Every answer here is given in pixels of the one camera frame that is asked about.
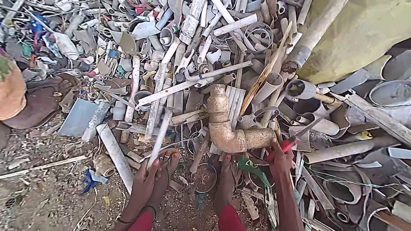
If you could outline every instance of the broken pipe piece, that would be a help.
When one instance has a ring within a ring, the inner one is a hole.
[[[115,140],[110,127],[108,126],[108,124],[102,124],[97,126],[96,129],[104,143],[104,146],[109,152],[109,155],[113,160],[114,165],[117,168],[117,171],[127,188],[127,191],[129,192],[129,194],[131,194],[134,174],[131,171],[130,165],[128,164],[126,158],[124,157],[123,152],[118,146],[118,143]]]
[[[313,164],[330,159],[364,153],[378,148],[396,146],[398,144],[400,144],[400,142],[392,136],[376,137],[365,141],[358,141],[305,153],[303,159],[305,163]]]

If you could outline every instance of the gray pvc pipe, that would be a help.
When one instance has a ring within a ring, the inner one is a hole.
[[[317,89],[315,85],[310,82],[296,79],[287,84],[285,92],[294,98],[309,99],[317,93]]]
[[[308,113],[304,113],[303,117],[307,118],[308,120],[310,120],[310,122],[313,122],[314,120],[318,119],[319,116],[308,112]],[[314,125],[312,127],[313,130],[317,131],[317,132],[322,132],[325,133],[329,136],[334,136],[338,133],[339,131],[339,126],[336,123],[333,123],[329,120],[326,119],[322,119],[320,122],[318,122],[316,125]]]
[[[365,141],[358,141],[305,153],[303,159],[305,163],[313,164],[330,159],[364,153],[370,150],[394,146],[397,144],[401,144],[401,142],[392,136],[376,137]]]

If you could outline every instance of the wrist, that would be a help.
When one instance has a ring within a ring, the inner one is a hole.
[[[289,180],[290,179],[290,170],[289,169],[284,169],[281,167],[275,167],[275,166],[270,166],[270,171],[271,171],[271,175],[274,178],[275,181],[281,180],[283,181],[285,180]]]

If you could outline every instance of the wooden plank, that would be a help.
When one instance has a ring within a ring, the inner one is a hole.
[[[396,229],[400,229],[402,231],[411,230],[411,224],[397,216],[393,216],[386,212],[377,212],[374,216]]]
[[[265,81],[267,76],[271,73],[275,62],[280,57],[281,51],[285,52],[285,49],[282,49],[282,48],[284,47],[285,41],[288,38],[288,35],[290,33],[290,30],[291,30],[291,26],[292,26],[292,23],[288,24],[287,30],[284,33],[284,36],[281,40],[279,48],[275,52],[275,56],[274,56],[273,60],[264,68],[263,72],[260,74],[260,77],[254,83],[253,87],[248,92],[247,96],[245,97],[244,102],[243,102],[242,107],[241,107],[241,112],[240,112],[241,116],[244,115],[245,110],[250,105],[250,103],[253,100],[253,98],[254,98],[255,94],[257,93],[258,89],[260,89],[261,85],[263,84],[263,82]]]
[[[357,109],[371,122],[378,125],[388,134],[411,148],[411,130],[400,124],[383,110],[372,106],[369,102],[357,94],[349,95],[345,98],[333,93],[332,95],[337,99],[344,101],[349,106]]]

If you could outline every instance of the pipe ring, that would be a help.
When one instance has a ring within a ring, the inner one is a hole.
[[[251,43],[252,39],[249,39],[249,35],[252,33],[256,33],[256,32],[259,32],[260,34],[264,33],[265,34],[264,39],[268,40],[267,46],[264,46],[261,43],[259,43],[260,45],[265,47],[264,49],[256,49],[255,48],[256,44],[253,45]],[[269,25],[265,23],[260,23],[260,22],[252,23],[251,25],[247,27],[247,29],[244,32],[244,43],[247,46],[247,48],[251,49],[253,52],[261,52],[261,51],[267,50],[272,45],[273,40],[274,40],[274,35],[272,33],[272,30],[269,27]]]

